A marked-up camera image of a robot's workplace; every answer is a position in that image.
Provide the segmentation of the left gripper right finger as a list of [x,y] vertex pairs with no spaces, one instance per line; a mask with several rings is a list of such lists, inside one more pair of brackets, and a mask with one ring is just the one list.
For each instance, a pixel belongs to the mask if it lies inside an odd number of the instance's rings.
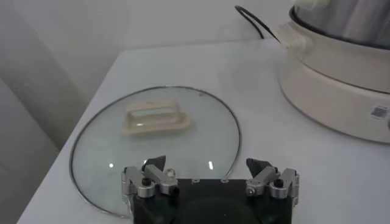
[[266,190],[272,198],[292,198],[293,206],[299,204],[300,175],[297,170],[287,168],[280,172],[277,167],[268,161],[253,158],[246,159],[246,166],[252,178],[246,180],[246,195],[257,197]]

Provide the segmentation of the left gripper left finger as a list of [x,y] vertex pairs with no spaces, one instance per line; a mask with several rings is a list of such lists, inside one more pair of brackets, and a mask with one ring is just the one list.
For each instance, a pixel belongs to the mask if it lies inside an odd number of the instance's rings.
[[151,198],[157,192],[176,197],[179,194],[179,182],[175,171],[164,171],[166,156],[147,159],[138,169],[136,166],[125,167],[121,173],[122,198],[134,195]]

